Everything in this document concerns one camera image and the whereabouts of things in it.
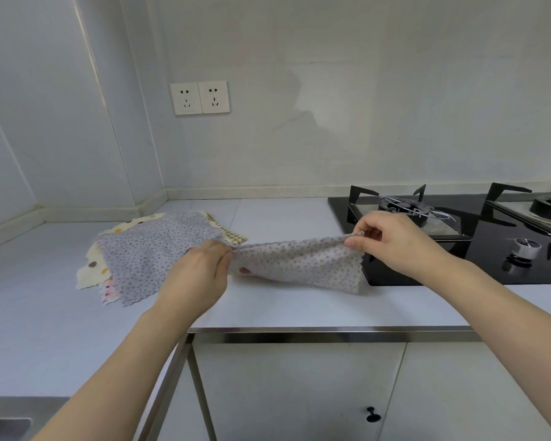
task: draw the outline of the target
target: left hand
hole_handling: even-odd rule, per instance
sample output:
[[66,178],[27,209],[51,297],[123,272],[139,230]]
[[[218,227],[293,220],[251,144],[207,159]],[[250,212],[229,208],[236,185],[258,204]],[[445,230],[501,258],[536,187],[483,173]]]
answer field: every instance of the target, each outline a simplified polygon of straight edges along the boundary
[[193,323],[223,295],[232,259],[233,248],[215,240],[189,250],[169,271],[154,306]]

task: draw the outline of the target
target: wall outlet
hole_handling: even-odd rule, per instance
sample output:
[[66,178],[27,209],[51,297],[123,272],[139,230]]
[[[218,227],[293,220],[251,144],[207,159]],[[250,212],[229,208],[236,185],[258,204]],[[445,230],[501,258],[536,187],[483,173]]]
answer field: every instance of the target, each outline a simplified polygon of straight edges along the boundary
[[228,113],[231,110],[226,81],[199,81],[198,88],[204,114]]
[[191,83],[170,83],[169,91],[171,92],[173,111],[176,116],[202,114],[198,84],[195,81]]

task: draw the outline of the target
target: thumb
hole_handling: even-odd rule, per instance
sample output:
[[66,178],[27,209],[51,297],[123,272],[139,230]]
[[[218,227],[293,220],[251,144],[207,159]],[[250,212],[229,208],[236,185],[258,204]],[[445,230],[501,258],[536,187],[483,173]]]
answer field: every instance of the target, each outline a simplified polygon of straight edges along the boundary
[[227,283],[228,267],[230,266],[232,259],[232,251],[228,252],[220,259],[219,264],[216,265],[216,274],[214,275],[214,278],[216,278],[218,281],[224,281],[225,283]]
[[368,237],[354,236],[345,240],[345,246],[375,256],[381,242]]

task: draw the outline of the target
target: yellow polka dot cloth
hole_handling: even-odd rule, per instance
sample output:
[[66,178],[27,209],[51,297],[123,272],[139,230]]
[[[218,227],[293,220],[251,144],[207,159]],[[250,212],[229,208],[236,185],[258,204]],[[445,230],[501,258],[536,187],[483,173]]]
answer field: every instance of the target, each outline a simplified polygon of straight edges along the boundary
[[[215,228],[220,228],[223,231],[224,239],[228,241],[230,244],[236,246],[238,244],[241,244],[247,241],[246,237],[243,237],[238,233],[231,232],[230,230],[222,227],[220,223],[217,222],[211,214],[202,212],[202,211],[199,213],[204,215],[204,217],[206,218],[206,220],[208,220],[208,223],[211,226]],[[132,228],[136,224],[140,224],[150,220],[156,220],[158,218],[161,218],[164,215],[165,213],[156,213],[154,215],[144,216],[141,218],[133,218],[130,221],[117,224],[115,227],[111,229],[100,232],[98,235],[103,235],[105,233],[124,232],[125,230]],[[111,280],[110,270],[108,266],[106,266],[106,262],[104,261],[104,258],[102,256],[102,252],[100,251],[100,247],[98,246],[98,243],[94,243],[90,246],[88,253],[86,254],[86,258],[88,259],[87,264],[85,264],[85,266],[82,266],[77,271],[76,289],[84,289],[84,288],[89,288],[91,286],[101,285],[105,281]]]

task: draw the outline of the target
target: forearm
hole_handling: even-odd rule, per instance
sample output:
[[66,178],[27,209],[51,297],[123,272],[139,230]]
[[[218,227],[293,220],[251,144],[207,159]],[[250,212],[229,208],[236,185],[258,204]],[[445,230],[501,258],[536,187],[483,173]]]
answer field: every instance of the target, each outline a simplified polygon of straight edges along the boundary
[[551,425],[551,315],[470,262],[448,263],[422,282],[461,313]]
[[154,306],[33,441],[132,440],[164,363],[191,318]]

